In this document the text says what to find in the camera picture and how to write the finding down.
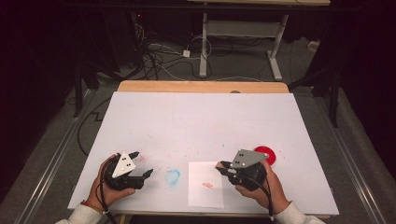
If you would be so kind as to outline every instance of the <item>bracelet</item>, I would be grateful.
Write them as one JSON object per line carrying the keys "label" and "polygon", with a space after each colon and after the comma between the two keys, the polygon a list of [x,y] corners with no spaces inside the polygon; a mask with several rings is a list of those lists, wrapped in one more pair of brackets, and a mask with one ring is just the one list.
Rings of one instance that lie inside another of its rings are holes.
{"label": "bracelet", "polygon": [[100,214],[104,214],[104,211],[98,207],[93,206],[92,204],[88,203],[87,201],[83,200],[80,204],[90,207],[91,209],[95,210]]}

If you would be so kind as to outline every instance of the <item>table leg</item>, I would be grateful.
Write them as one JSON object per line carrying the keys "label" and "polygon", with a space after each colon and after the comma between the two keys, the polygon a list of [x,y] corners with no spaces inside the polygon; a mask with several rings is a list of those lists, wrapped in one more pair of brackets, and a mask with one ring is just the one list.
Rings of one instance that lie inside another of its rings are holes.
{"label": "table leg", "polygon": [[207,13],[204,13],[204,19],[202,22],[202,51],[201,51],[201,62],[199,66],[199,76],[206,77],[206,64],[207,64],[207,48],[206,48],[206,38],[207,38]]}
{"label": "table leg", "polygon": [[276,32],[274,48],[273,48],[273,50],[267,51],[268,60],[270,61],[271,68],[272,68],[274,78],[276,81],[282,80],[282,76],[279,71],[279,66],[277,65],[277,62],[276,62],[276,53],[277,53],[277,49],[279,48],[280,41],[282,40],[282,35],[283,35],[283,32],[285,31],[286,22],[288,21],[288,17],[289,17],[289,15],[284,15],[282,17],[282,21],[279,24],[279,27]]}

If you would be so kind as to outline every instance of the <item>paper sheet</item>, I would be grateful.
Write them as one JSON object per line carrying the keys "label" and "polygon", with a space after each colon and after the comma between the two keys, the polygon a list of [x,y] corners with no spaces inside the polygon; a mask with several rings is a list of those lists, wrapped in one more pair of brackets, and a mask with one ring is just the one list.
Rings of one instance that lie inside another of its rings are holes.
{"label": "paper sheet", "polygon": [[221,174],[216,161],[189,163],[189,206],[224,208]]}

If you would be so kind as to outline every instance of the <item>wire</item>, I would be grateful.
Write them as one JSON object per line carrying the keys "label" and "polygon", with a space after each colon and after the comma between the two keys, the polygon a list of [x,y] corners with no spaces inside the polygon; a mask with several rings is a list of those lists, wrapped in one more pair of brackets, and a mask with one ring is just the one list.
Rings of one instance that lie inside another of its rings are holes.
{"label": "wire", "polygon": [[199,38],[201,38],[201,39],[203,39],[204,41],[206,41],[207,44],[209,45],[209,53],[207,53],[207,55],[206,55],[206,57],[207,57],[207,56],[209,56],[210,53],[212,52],[212,45],[210,44],[209,40],[207,40],[206,38],[203,38],[202,36],[198,35],[198,36],[196,36],[195,38],[193,38],[193,39],[191,40],[190,43],[192,44],[192,41],[194,41],[194,40],[196,40],[196,39],[199,39]]}
{"label": "wire", "polygon": [[[113,217],[116,218],[116,217],[120,217],[120,216],[121,216],[120,214],[116,214]],[[107,224],[107,223],[111,223],[111,220],[107,219],[103,224]]]}
{"label": "wire", "polygon": [[249,79],[249,80],[262,82],[261,80],[258,80],[258,79],[253,78],[253,77],[224,77],[224,78],[214,79],[213,81],[222,81],[222,80],[235,79],[235,78]]}
{"label": "wire", "polygon": [[[249,47],[257,47],[257,46],[259,46],[262,43],[262,41],[264,41],[266,39],[265,37],[255,37],[253,39],[252,38],[249,38],[249,39],[247,39],[247,38],[230,38],[229,36],[225,36],[225,38],[219,38],[219,37],[213,36],[213,35],[209,35],[208,37],[213,38],[215,40],[218,40],[219,42],[226,41],[229,44],[229,46],[216,45],[216,44],[213,44],[214,40],[210,40],[211,43],[212,43],[212,45],[211,45],[212,54],[214,56],[218,56],[218,57],[227,56],[227,55],[233,53],[233,51],[235,49],[244,49],[244,48],[249,48]],[[223,54],[216,54],[216,53],[214,53],[214,49],[215,48],[229,49],[229,50],[228,50],[228,52],[223,53]]]}
{"label": "wire", "polygon": [[166,49],[170,49],[170,50],[172,50],[172,51],[168,51],[168,52],[166,52],[166,51],[161,51],[161,53],[173,53],[173,54],[181,55],[181,53],[177,52],[175,49],[172,49],[172,48],[170,48],[170,47],[167,47],[167,46],[165,46],[165,45],[163,45],[163,44],[161,44],[161,45],[159,45],[159,44],[148,44],[148,46],[150,46],[150,45],[161,46],[159,49],[154,50],[154,51],[158,51],[158,50],[160,50],[160,49],[162,49],[162,48],[166,48]]}
{"label": "wire", "polygon": [[183,79],[183,78],[180,78],[180,77],[175,77],[168,70],[166,70],[166,68],[162,67],[161,65],[160,65],[160,67],[161,67],[161,69],[163,69],[163,71],[165,71],[167,74],[169,74],[169,76],[173,77],[174,79],[177,79],[177,80],[180,80],[180,81],[188,81],[187,79]]}
{"label": "wire", "polygon": [[265,177],[265,180],[267,182],[267,186],[268,186],[268,190],[265,189],[265,187],[260,184],[259,182],[257,182],[255,179],[247,176],[246,179],[248,179],[249,181],[255,183],[263,192],[264,194],[267,196],[268,198],[268,215],[270,216],[271,220],[274,220],[274,205],[273,205],[273,201],[272,201],[272,196],[271,196],[271,189],[270,189],[270,184],[268,183],[268,179]]}
{"label": "wire", "polygon": [[84,150],[84,148],[82,147],[82,144],[81,144],[81,141],[80,141],[80,133],[81,133],[81,128],[82,128],[82,125],[84,125],[84,123],[85,123],[85,121],[87,121],[87,119],[88,119],[88,117],[90,116],[90,115],[94,115],[94,114],[96,114],[96,119],[95,119],[95,121],[97,121],[98,119],[97,119],[97,115],[98,115],[98,112],[94,112],[97,108],[99,108],[101,105],[103,105],[105,102],[107,102],[107,101],[109,101],[111,99],[111,97],[109,97],[109,98],[107,98],[107,99],[105,99],[102,103],[100,103],[96,108],[94,108],[85,118],[84,118],[84,120],[81,122],[81,124],[79,125],[79,127],[78,127],[78,132],[77,132],[77,141],[78,141],[78,147],[79,147],[79,149],[81,150],[81,152],[85,155],[85,156],[87,156],[88,157],[88,153]]}
{"label": "wire", "polygon": [[260,80],[262,80],[262,76],[260,75],[260,72],[261,72],[262,70],[264,70],[266,67],[268,67],[268,65],[271,64],[271,61],[272,61],[273,59],[274,59],[274,58],[270,59],[269,62],[268,62],[265,66],[263,66],[262,69],[260,69],[260,70],[257,72],[257,73],[259,74],[259,79],[260,79]]}
{"label": "wire", "polygon": [[[147,54],[145,55],[145,57],[146,57],[146,58],[143,59],[143,60],[146,60],[146,62],[151,62],[151,66],[145,66],[145,67],[149,68],[148,71],[146,71],[146,69],[145,69],[145,78],[150,79],[151,77],[154,77],[154,76],[155,76],[155,77],[156,77],[156,80],[158,80],[158,73],[159,73],[159,71],[158,71],[157,69],[158,69],[159,65],[161,65],[161,63],[162,63],[162,61],[163,61],[163,57],[162,57],[161,55],[155,54],[155,53],[153,53],[153,54],[147,53]],[[154,75],[149,76],[149,73],[150,73],[152,70],[154,70]]]}
{"label": "wire", "polygon": [[140,46],[143,44],[143,40],[145,39],[145,29],[143,29],[143,27],[139,24],[134,24],[134,26],[137,26],[139,28],[139,30],[137,31],[137,39],[140,39],[140,44],[137,46],[138,48],[140,48]]}
{"label": "wire", "polygon": [[103,185],[105,183],[104,178],[105,178],[105,174],[106,174],[105,170],[106,170],[107,166],[109,164],[111,164],[112,162],[113,162],[112,159],[106,161],[105,164],[103,165],[101,171],[100,171],[100,175],[99,175],[100,176],[99,190],[100,190],[101,200],[99,200],[98,197],[97,197],[97,189],[98,189],[97,187],[96,187],[96,190],[95,190],[95,195],[96,195],[96,198],[98,199],[99,203],[102,205],[102,207],[104,209],[104,214],[107,215],[108,220],[110,220],[110,222],[112,224],[117,224],[116,219],[111,215],[110,211],[108,210],[108,206],[106,204],[106,199],[105,199],[105,192],[103,191]]}

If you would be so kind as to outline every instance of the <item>wrist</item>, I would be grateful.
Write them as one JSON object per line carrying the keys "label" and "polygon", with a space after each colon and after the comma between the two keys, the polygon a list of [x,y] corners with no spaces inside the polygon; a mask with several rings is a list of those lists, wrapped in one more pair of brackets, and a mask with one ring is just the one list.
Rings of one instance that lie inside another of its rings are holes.
{"label": "wrist", "polygon": [[81,202],[82,205],[88,206],[92,208],[93,210],[97,211],[98,213],[103,214],[105,209],[103,209],[103,206],[99,203],[97,200],[92,200],[88,198],[87,200],[83,200]]}
{"label": "wrist", "polygon": [[289,205],[290,202],[287,199],[274,203],[274,214],[283,212]]}

